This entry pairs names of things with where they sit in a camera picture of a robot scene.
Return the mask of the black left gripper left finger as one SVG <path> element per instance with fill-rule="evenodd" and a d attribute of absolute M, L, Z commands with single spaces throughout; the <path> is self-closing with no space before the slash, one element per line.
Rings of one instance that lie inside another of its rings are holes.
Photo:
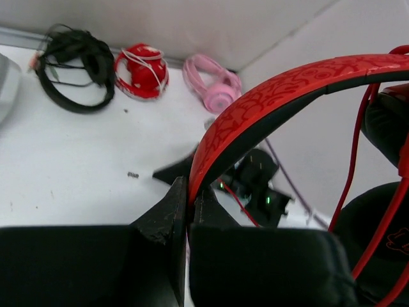
<path fill-rule="evenodd" d="M 183 306 L 187 182 L 130 224 L 1 228 L 2 306 Z"/>

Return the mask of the red black headphones with cable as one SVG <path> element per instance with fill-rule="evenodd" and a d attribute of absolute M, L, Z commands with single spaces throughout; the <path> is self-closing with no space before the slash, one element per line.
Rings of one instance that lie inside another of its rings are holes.
<path fill-rule="evenodd" d="M 328 230 L 341 243 L 355 282 L 355 306 L 408 305 L 408 47 L 388 54 L 326 59 L 281 73 L 247 92 L 211 125 L 193 159 L 189 203 L 238 159 L 317 98 L 366 86 L 360 133 L 399 173 L 353 200 L 340 201 Z"/>

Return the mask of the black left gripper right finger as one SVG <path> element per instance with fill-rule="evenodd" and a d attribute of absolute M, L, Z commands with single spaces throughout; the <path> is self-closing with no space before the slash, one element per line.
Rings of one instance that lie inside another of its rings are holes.
<path fill-rule="evenodd" d="M 346 254 L 332 234 L 240 226 L 210 189 L 189 230 L 195 306 L 355 306 Z"/>

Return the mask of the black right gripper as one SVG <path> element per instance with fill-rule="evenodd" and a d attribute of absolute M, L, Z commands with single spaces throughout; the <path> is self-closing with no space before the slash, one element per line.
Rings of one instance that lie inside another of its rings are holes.
<path fill-rule="evenodd" d="M 157 169 L 152 177 L 172 185 L 178 177 L 188 178 L 198 145 L 184 158 Z M 236 199 L 241 210 L 254 225 L 276 227 L 293 198 L 270 186 L 279 166 L 259 148 L 252 149 L 243 159 L 217 179 L 217 189 Z"/>

